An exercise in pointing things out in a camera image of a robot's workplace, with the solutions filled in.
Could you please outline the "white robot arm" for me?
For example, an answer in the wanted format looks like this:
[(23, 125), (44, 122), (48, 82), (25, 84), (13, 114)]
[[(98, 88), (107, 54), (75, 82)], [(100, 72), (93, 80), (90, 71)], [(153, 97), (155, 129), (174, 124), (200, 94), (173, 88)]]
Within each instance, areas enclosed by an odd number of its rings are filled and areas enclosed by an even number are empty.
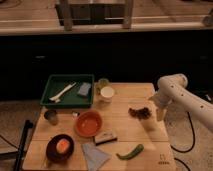
[(186, 89), (187, 85), (188, 79), (184, 74), (173, 74), (158, 79), (158, 90), (150, 97), (156, 106), (157, 120), (164, 119), (168, 105), (175, 101), (213, 133), (213, 104), (189, 92)]

